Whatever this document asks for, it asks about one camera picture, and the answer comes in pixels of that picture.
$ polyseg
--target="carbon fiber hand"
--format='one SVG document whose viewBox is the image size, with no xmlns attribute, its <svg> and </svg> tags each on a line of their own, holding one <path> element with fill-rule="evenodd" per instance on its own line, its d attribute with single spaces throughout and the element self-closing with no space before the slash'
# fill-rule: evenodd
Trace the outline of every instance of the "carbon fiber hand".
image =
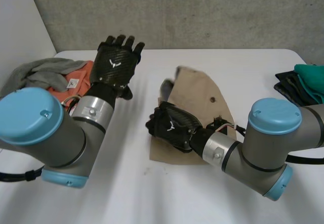
<svg viewBox="0 0 324 224">
<path fill-rule="evenodd" d="M 202 126 L 192 114 L 171 103 L 162 102 L 150 115 L 146 127 L 152 136 L 167 141 L 182 152 L 191 152 L 191 136 Z"/>
<path fill-rule="evenodd" d="M 123 45 L 125 38 L 125 35 L 120 35 L 116 39 L 109 36 L 106 42 L 99 45 L 90 74 L 90 83 L 109 85 L 117 91 L 118 97 L 129 100 L 133 95 L 128 83 L 141 60 L 141 52 L 145 44 L 140 42 L 132 50 L 135 38 L 130 36 Z"/>
</svg>

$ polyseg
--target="blue joint cap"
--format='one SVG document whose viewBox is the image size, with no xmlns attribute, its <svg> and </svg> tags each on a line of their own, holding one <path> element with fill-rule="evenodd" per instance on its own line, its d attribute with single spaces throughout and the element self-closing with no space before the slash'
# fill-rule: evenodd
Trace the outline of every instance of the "blue joint cap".
<svg viewBox="0 0 324 224">
<path fill-rule="evenodd" d="M 302 123 L 297 106 L 287 100 L 265 98 L 256 101 L 249 113 L 249 124 L 268 135 L 284 135 L 295 131 Z"/>
<path fill-rule="evenodd" d="M 63 107 L 48 91 L 26 87 L 0 101 L 0 139 L 28 146 L 49 138 L 61 125 Z"/>
<path fill-rule="evenodd" d="M 292 175 L 293 169 L 287 165 L 285 170 L 282 172 L 281 176 L 278 178 L 277 182 L 263 196 L 273 201 L 278 200 L 285 191 Z"/>
<path fill-rule="evenodd" d="M 89 179 L 89 177 L 85 176 L 55 172 L 46 169 L 42 170 L 41 176 L 44 181 L 79 189 L 83 188 Z"/>
</svg>

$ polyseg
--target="beige cloth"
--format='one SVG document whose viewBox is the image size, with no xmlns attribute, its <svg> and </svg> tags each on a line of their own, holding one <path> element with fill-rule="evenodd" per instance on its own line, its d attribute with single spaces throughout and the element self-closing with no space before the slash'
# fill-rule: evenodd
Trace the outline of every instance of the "beige cloth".
<svg viewBox="0 0 324 224">
<path fill-rule="evenodd" d="M 223 119 L 234 122 L 219 88 L 201 71 L 180 67 L 168 102 L 196 116 L 203 127 L 220 115 Z M 236 139 L 236 132 L 232 128 L 228 128 L 228 135 Z M 182 153 L 155 137 L 151 139 L 150 159 L 179 165 L 206 164 L 194 151 Z"/>
</svg>

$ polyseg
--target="screw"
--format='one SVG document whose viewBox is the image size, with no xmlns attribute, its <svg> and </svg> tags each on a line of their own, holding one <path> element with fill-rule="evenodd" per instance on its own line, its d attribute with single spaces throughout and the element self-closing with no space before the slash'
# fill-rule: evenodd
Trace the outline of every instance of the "screw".
<svg viewBox="0 0 324 224">
<path fill-rule="evenodd" d="M 96 115 L 96 110 L 94 110 L 94 109 L 90 109 L 90 110 L 89 110 L 89 114 L 91 114 L 91 115 L 93 115 L 93 116 Z"/>
</svg>

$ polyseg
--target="gray cloth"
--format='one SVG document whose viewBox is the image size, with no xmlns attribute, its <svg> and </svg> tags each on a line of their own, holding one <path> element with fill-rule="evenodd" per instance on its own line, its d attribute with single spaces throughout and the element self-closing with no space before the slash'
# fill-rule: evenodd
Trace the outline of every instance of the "gray cloth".
<svg viewBox="0 0 324 224">
<path fill-rule="evenodd" d="M 0 91 L 0 98 L 23 87 L 35 86 L 47 89 L 53 87 L 59 92 L 66 91 L 68 84 L 63 75 L 78 70 L 87 61 L 74 61 L 63 58 L 47 58 L 17 67 Z"/>
</svg>

